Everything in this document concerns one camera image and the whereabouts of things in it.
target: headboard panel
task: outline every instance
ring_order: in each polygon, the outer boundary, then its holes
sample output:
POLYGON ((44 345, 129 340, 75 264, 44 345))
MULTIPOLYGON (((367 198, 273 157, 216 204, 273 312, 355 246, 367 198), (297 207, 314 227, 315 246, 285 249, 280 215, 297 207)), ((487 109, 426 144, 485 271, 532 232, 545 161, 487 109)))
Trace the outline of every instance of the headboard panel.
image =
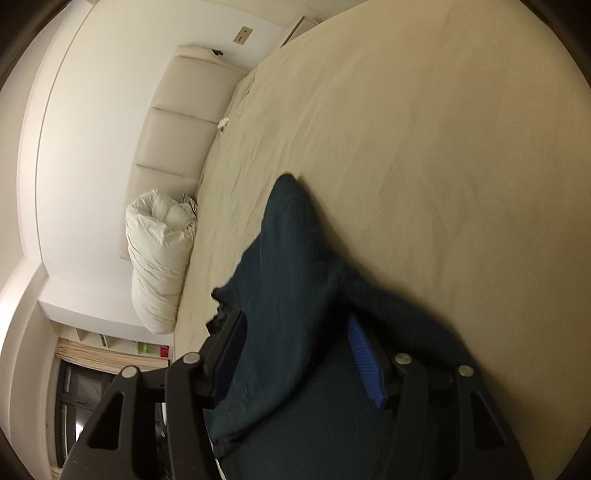
MULTIPOLYGON (((175 200, 183 193, 195 193, 217 123, 246 74, 206 48, 184 46, 176 50, 146 115, 125 206, 152 189, 175 200)), ((120 256, 129 259, 125 222, 120 256)))

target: wall outlet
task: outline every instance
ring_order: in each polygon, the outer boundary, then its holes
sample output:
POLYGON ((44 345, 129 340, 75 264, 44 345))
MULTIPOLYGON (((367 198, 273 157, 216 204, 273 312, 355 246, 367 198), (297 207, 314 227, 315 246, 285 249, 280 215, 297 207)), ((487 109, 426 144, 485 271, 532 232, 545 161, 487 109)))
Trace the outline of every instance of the wall outlet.
POLYGON ((252 33, 252 29, 248 27, 242 27, 236 38, 234 38, 235 43, 239 43, 240 45, 244 45, 244 42, 248 39, 249 35, 252 33))

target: mattress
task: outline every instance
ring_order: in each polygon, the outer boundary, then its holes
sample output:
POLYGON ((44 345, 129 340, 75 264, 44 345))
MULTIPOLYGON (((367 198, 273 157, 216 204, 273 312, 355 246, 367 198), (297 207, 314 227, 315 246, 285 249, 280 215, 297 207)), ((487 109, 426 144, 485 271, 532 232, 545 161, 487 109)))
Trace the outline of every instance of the mattress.
POLYGON ((177 355, 291 172, 340 254, 462 337, 555 479, 591 424, 591 90, 550 29, 516 0, 370 0, 267 58, 228 113, 177 355))

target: white pillow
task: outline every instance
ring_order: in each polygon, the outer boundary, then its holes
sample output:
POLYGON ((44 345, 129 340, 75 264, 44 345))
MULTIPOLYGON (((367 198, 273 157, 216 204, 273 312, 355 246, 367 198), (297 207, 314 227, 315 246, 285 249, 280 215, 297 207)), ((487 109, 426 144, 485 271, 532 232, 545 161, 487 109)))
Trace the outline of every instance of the white pillow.
POLYGON ((158 190, 144 193, 125 209, 125 235, 134 266, 131 298, 152 333, 174 330, 196 228, 190 206, 158 190))

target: metal screw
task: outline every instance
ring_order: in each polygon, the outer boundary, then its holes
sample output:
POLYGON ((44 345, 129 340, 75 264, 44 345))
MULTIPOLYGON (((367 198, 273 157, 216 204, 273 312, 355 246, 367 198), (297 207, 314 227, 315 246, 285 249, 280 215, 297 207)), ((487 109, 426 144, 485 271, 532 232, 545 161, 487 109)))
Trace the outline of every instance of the metal screw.
POLYGON ((183 357, 183 362, 185 362, 187 365, 196 364, 200 360, 201 355, 199 355, 197 352, 189 352, 183 357))
POLYGON ((457 372, 463 377, 471 377, 474 375, 474 369, 470 365, 460 365, 457 372))
POLYGON ((123 378, 133 378, 137 372, 138 372, 137 367, 129 366, 129 367, 125 367, 121 371, 121 375, 123 376, 123 378))
POLYGON ((410 362, 413 361, 413 358, 407 353, 397 353, 394 356, 394 361, 398 365, 408 365, 410 362))

